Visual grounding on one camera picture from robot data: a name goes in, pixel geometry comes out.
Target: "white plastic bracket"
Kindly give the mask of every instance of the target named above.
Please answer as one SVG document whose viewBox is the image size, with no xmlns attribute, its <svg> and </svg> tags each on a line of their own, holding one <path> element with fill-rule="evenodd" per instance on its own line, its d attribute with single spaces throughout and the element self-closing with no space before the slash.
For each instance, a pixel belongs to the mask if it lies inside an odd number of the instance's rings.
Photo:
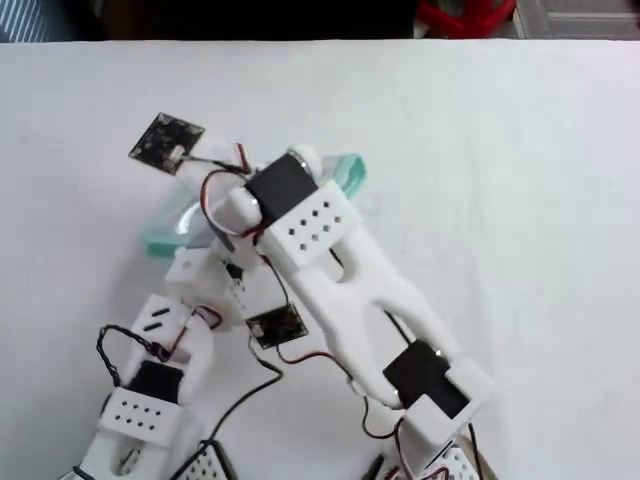
<svg viewBox="0 0 640 480">
<path fill-rule="evenodd" d="M 320 323 L 331 351 L 369 395 L 389 407 L 402 405 L 376 367 L 366 334 L 367 307 L 400 316 L 417 338 L 449 361 L 460 354 L 456 340 L 422 294 L 387 259 L 335 182 L 275 222 L 260 246 Z M 332 248 L 344 266 L 338 283 L 318 265 Z"/>
<path fill-rule="evenodd" d="M 116 388 L 100 418 L 100 427 L 167 448 L 184 408 L 157 398 Z"/>
<path fill-rule="evenodd" d="M 187 326 L 174 353 L 176 360 L 167 362 L 169 366 L 180 368 L 184 372 L 178 389 L 178 402 L 181 405 L 193 403 L 197 393 L 204 386 L 215 360 L 213 333 L 199 315 L 191 315 L 191 312 L 191 307 L 176 300 L 151 295 L 131 328 L 132 332 L 151 342 L 158 342 L 169 350 L 176 342 L 183 326 Z M 160 325 L 148 330 L 154 324 Z M 133 379 L 143 360 L 154 360 L 137 343 L 131 348 L 129 362 L 122 372 L 125 383 Z"/>
</svg>

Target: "white 3d-printed part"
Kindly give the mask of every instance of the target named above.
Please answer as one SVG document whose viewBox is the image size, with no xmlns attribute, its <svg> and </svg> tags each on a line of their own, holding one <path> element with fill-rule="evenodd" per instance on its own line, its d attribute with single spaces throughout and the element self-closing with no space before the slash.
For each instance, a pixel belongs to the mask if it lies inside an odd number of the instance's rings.
<svg viewBox="0 0 640 480">
<path fill-rule="evenodd" d="M 184 408 L 118 387 L 107 403 L 100 427 L 167 448 Z"/>
<path fill-rule="evenodd" d="M 285 273 L 294 272 L 314 263 L 360 223 L 358 212 L 331 181 L 268 228 L 260 245 Z"/>
<path fill-rule="evenodd" d="M 398 315 L 417 338 L 441 350 L 449 361 L 459 355 L 455 338 L 416 287 L 398 273 L 335 182 L 268 228 L 260 247 L 320 323 L 338 360 L 385 405 L 401 408 L 368 341 L 368 308 Z M 318 265 L 330 249 L 344 264 L 337 283 Z"/>
<path fill-rule="evenodd" d="M 179 480 L 226 480 L 215 450 L 209 445 L 191 466 L 178 477 Z"/>
<path fill-rule="evenodd" d="M 457 445 L 453 445 L 444 455 L 433 462 L 433 465 L 421 475 L 421 478 L 429 477 L 430 474 L 441 467 L 449 470 L 449 480 L 478 480 L 479 478 L 473 465 Z"/>
</svg>

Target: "red wire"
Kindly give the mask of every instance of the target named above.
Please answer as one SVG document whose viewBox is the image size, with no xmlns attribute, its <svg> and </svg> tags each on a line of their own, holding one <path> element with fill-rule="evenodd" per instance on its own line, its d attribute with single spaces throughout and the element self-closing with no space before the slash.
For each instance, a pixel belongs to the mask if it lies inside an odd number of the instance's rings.
<svg viewBox="0 0 640 480">
<path fill-rule="evenodd" d="M 444 473 L 444 480 L 449 480 L 449 469 L 447 467 L 440 467 L 428 477 L 422 477 L 421 480 L 435 480 L 441 473 Z"/>
<path fill-rule="evenodd" d="M 247 155 L 244 152 L 244 146 L 241 143 L 236 143 L 236 147 L 238 148 L 238 153 L 240 153 L 240 162 L 242 162 L 242 168 L 247 173 L 251 172 L 251 167 L 249 166 L 249 162 L 247 161 Z"/>
<path fill-rule="evenodd" d="M 211 308 L 208 305 L 198 305 L 193 309 L 192 315 L 194 315 L 194 314 L 200 315 L 200 317 L 202 317 L 203 320 L 205 320 L 205 318 L 202 316 L 201 313 L 198 312 L 198 309 L 202 309 L 205 312 L 210 313 L 214 317 L 218 318 L 218 322 L 216 324 L 214 324 L 212 327 L 210 327 L 211 330 L 213 330 L 213 329 L 217 328 L 218 326 L 220 326 L 220 324 L 222 323 L 222 319 L 223 319 L 222 314 L 220 312 L 218 312 L 217 310 L 214 310 L 213 308 Z M 176 337 L 176 341 L 173 342 L 173 345 L 171 346 L 171 349 L 169 350 L 169 355 L 167 357 L 167 360 L 171 359 L 171 357 L 175 353 L 176 349 L 178 348 L 178 344 L 180 343 L 180 340 L 182 340 L 182 337 L 184 337 L 184 334 L 187 332 L 187 324 L 189 323 L 189 318 L 187 319 L 187 321 L 185 322 L 184 326 L 182 327 L 182 330 L 180 330 L 180 333 Z"/>
</svg>

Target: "black wire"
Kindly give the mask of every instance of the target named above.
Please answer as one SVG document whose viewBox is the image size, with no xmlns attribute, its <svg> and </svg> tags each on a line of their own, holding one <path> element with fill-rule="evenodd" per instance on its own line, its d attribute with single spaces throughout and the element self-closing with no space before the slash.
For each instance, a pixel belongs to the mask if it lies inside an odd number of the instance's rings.
<svg viewBox="0 0 640 480">
<path fill-rule="evenodd" d="M 75 466 L 73 467 L 73 473 L 75 473 L 76 475 L 78 475 L 80 478 L 82 478 L 83 480 L 96 480 L 95 478 L 93 478 L 91 475 L 89 475 L 87 472 L 85 472 L 84 470 L 82 470 L 79 466 Z"/>
<path fill-rule="evenodd" d="M 366 395 L 362 396 L 364 400 L 364 416 L 362 417 L 362 431 L 365 433 L 367 437 L 375 438 L 376 440 L 386 440 L 387 438 L 393 437 L 395 429 L 390 433 L 386 433 L 384 435 L 376 435 L 375 433 L 371 433 L 367 428 L 367 418 L 369 417 L 369 398 Z"/>
<path fill-rule="evenodd" d="M 131 330 L 121 327 L 120 325 L 105 325 L 100 329 L 100 332 L 98 333 L 96 350 L 98 351 L 98 355 L 100 355 L 100 358 L 104 362 L 104 366 L 107 367 L 107 371 L 109 372 L 109 375 L 111 375 L 111 379 L 113 380 L 114 387 L 119 387 L 120 385 L 122 385 L 122 379 L 120 378 L 118 369 L 113 363 L 111 363 L 111 360 L 109 360 L 109 357 L 105 353 L 104 347 L 102 345 L 104 342 L 104 337 L 109 330 L 114 330 L 116 332 L 119 332 L 129 337 L 132 340 L 135 340 L 140 345 L 142 345 L 150 355 L 153 355 L 154 357 L 156 357 L 158 360 L 162 362 L 166 361 L 169 357 L 169 352 L 167 351 L 167 349 L 164 348 L 159 343 L 150 342 L 142 338 L 140 335 L 133 333 Z"/>
<path fill-rule="evenodd" d="M 253 348 L 251 348 L 251 340 L 252 339 L 253 339 L 253 337 L 250 335 L 249 336 L 249 343 L 248 343 L 249 350 L 251 351 L 251 353 L 253 354 L 253 356 L 255 357 L 255 359 L 258 361 L 258 363 L 260 365 L 262 365 L 267 370 L 271 370 L 272 372 L 274 372 L 276 374 L 276 376 L 274 378 L 272 378 L 271 380 L 268 380 L 265 383 L 263 383 L 261 385 L 258 385 L 255 388 L 252 388 L 247 393 L 245 393 L 242 397 L 240 397 L 238 400 L 236 400 L 236 402 L 233 405 L 231 405 L 231 407 L 229 407 L 229 409 L 224 413 L 224 415 L 222 415 L 222 417 L 220 417 L 220 420 L 218 420 L 218 423 L 214 427 L 213 432 L 209 436 L 209 440 L 214 440 L 215 439 L 215 437 L 218 434 L 218 431 L 220 430 L 220 428 L 222 427 L 222 424 L 224 423 L 224 421 L 229 417 L 229 415 L 231 415 L 233 413 L 233 411 L 236 408 L 238 408 L 240 405 L 242 405 L 242 403 L 245 400 L 249 399 L 250 397 L 252 397 L 256 393 L 264 390 L 265 388 L 270 387 L 274 383 L 279 382 L 280 380 L 282 380 L 282 377 L 284 376 L 284 372 L 282 370 L 280 370 L 278 367 L 276 367 L 272 363 L 269 363 L 266 360 L 263 360 L 262 358 L 260 358 L 256 354 L 256 352 L 253 350 Z"/>
<path fill-rule="evenodd" d="M 409 338 L 409 336 L 406 334 L 406 332 L 402 329 L 402 327 L 400 326 L 400 324 L 398 323 L 398 320 L 396 319 L 396 317 L 394 317 L 393 315 L 391 315 L 389 312 L 387 312 L 386 310 L 384 310 L 384 313 L 387 315 L 387 317 L 389 317 L 389 320 L 391 320 L 391 323 L 393 323 L 393 325 L 396 327 L 396 330 L 398 330 L 398 333 L 400 334 L 400 336 L 402 336 L 402 338 L 404 339 L 405 342 L 407 342 L 407 345 L 411 345 L 411 339 Z"/>
<path fill-rule="evenodd" d="M 287 293 L 287 289 L 284 286 L 282 277 L 280 276 L 276 268 L 271 263 L 271 260 L 269 260 L 269 257 L 267 257 L 266 255 L 260 255 L 260 258 L 262 258 L 262 261 L 267 264 L 267 266 L 273 272 L 273 275 L 276 277 L 276 280 L 278 280 L 278 283 L 280 284 L 280 288 L 282 289 L 282 293 L 284 295 L 284 301 L 286 302 L 287 306 L 291 305 L 291 302 L 289 301 L 289 293 Z"/>
<path fill-rule="evenodd" d="M 212 165 L 220 167 L 229 173 L 240 173 L 242 175 L 249 173 L 243 167 L 232 165 L 231 163 L 223 162 L 222 160 L 210 160 L 208 158 L 194 157 L 192 155 L 185 155 L 183 158 L 189 162 L 211 163 Z"/>
<path fill-rule="evenodd" d="M 282 355 L 282 352 L 280 351 L 280 345 L 276 345 L 276 352 L 278 353 L 278 357 L 280 357 L 280 360 L 282 360 L 284 363 L 289 364 L 289 365 L 295 365 L 295 364 L 298 364 L 298 363 L 306 362 L 307 360 L 310 360 L 312 358 L 319 358 L 319 357 L 328 358 L 338 368 L 340 368 L 340 370 L 342 370 L 344 372 L 344 374 L 347 376 L 347 380 L 349 381 L 349 383 L 354 381 L 354 378 L 353 378 L 353 375 L 351 375 L 351 372 L 349 372 L 349 370 L 347 370 L 344 367 L 344 365 L 342 365 L 330 353 L 322 352 L 322 351 L 316 351 L 316 352 L 311 352 L 311 353 L 308 353 L 306 355 L 303 355 L 302 357 L 297 358 L 295 360 L 290 360 L 288 358 L 285 358 Z M 362 431 L 365 433 L 365 435 L 367 435 L 368 437 L 374 438 L 376 440 L 385 440 L 387 438 L 391 438 L 393 436 L 393 431 L 391 433 L 387 433 L 387 434 L 383 434 L 383 435 L 377 435 L 375 433 L 372 433 L 369 430 L 369 428 L 367 428 L 367 419 L 369 418 L 369 398 L 366 395 L 362 395 L 362 400 L 364 401 L 364 416 L 362 417 L 362 424 L 361 425 L 362 425 Z"/>
<path fill-rule="evenodd" d="M 480 452 L 478 451 L 478 439 L 476 438 L 476 431 L 473 428 L 472 423 L 469 423 L 469 434 L 471 435 L 471 447 L 473 448 L 473 458 L 476 462 L 478 478 L 480 480 L 484 480 L 484 475 L 482 474 L 482 464 L 480 463 Z"/>
<path fill-rule="evenodd" d="M 338 257 L 338 254 L 335 252 L 335 250 L 333 248 L 330 248 L 329 253 L 333 257 L 333 259 L 344 269 L 344 264 L 342 263 L 342 260 L 340 260 L 340 257 Z M 393 323 L 393 325 L 396 327 L 396 330 L 398 330 L 398 333 L 400 334 L 400 336 L 402 336 L 404 341 L 407 342 L 407 345 L 411 345 L 411 339 L 406 334 L 406 332 L 402 329 L 396 317 L 391 315 L 386 310 L 384 310 L 384 313 L 387 315 L 387 317 L 389 317 L 389 320 L 391 320 L 391 323 Z"/>
<path fill-rule="evenodd" d="M 258 363 L 260 365 L 262 365 L 267 370 L 271 370 L 272 372 L 276 373 L 276 376 L 274 378 L 272 378 L 271 380 L 268 380 L 268 381 L 258 385 L 257 387 L 252 388 L 247 393 L 245 393 L 242 397 L 240 397 L 238 400 L 236 400 L 233 403 L 233 405 L 231 405 L 227 409 L 227 411 L 224 412 L 222 417 L 220 417 L 220 420 L 218 420 L 218 423 L 213 428 L 213 431 L 211 432 L 211 435 L 209 435 L 209 438 L 207 438 L 206 440 L 203 440 L 202 442 L 200 442 L 200 447 L 189 458 L 187 458 L 187 460 L 180 466 L 180 468 L 178 468 L 175 471 L 175 473 L 173 475 L 171 475 L 169 480 L 177 480 L 180 477 L 180 475 L 182 475 L 184 472 L 186 472 L 189 469 L 189 467 L 193 464 L 193 462 L 195 462 L 196 459 L 200 455 L 202 455 L 202 453 L 206 450 L 206 448 L 209 445 L 213 444 L 213 441 L 215 440 L 216 435 L 220 431 L 220 428 L 222 428 L 222 425 L 224 424 L 225 420 L 227 420 L 227 418 L 229 418 L 229 415 L 231 415 L 240 405 L 242 405 L 246 400 L 251 398 L 256 393 L 261 392 L 262 390 L 264 390 L 265 388 L 270 387 L 271 385 L 273 385 L 276 382 L 279 382 L 282 379 L 282 377 L 284 376 L 284 372 L 282 370 L 280 370 L 278 367 L 276 367 L 272 363 L 269 363 L 266 360 L 263 360 L 262 358 L 260 358 L 258 356 L 258 354 L 251 347 L 251 341 L 252 340 L 253 340 L 253 337 L 251 335 L 249 335 L 249 343 L 248 343 L 249 351 L 251 352 L 251 354 L 254 356 L 254 358 L 258 361 Z"/>
</svg>

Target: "red object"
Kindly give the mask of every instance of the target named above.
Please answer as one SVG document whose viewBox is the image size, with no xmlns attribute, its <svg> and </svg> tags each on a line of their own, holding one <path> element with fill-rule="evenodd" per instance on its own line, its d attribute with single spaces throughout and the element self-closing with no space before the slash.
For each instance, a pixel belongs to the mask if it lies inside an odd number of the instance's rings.
<svg viewBox="0 0 640 480">
<path fill-rule="evenodd" d="M 454 17 L 420 0 L 416 18 L 448 38 L 485 38 L 502 25 L 516 8 L 516 0 L 503 0 L 493 6 L 493 0 L 465 0 L 464 13 Z"/>
</svg>

